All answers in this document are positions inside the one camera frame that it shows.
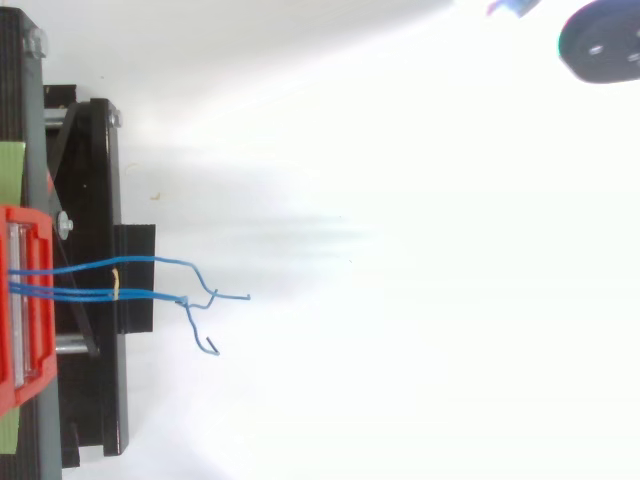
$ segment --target white surface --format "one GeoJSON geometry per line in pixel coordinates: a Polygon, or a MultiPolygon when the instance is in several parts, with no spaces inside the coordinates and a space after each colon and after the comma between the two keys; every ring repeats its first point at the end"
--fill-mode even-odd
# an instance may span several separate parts
{"type": "Polygon", "coordinates": [[[237,3],[24,2],[46,80],[123,111],[125,220],[254,297],[197,314],[218,359],[157,304],[128,450],[65,478],[637,478],[638,85],[556,58],[579,2],[358,38],[237,3]]]}

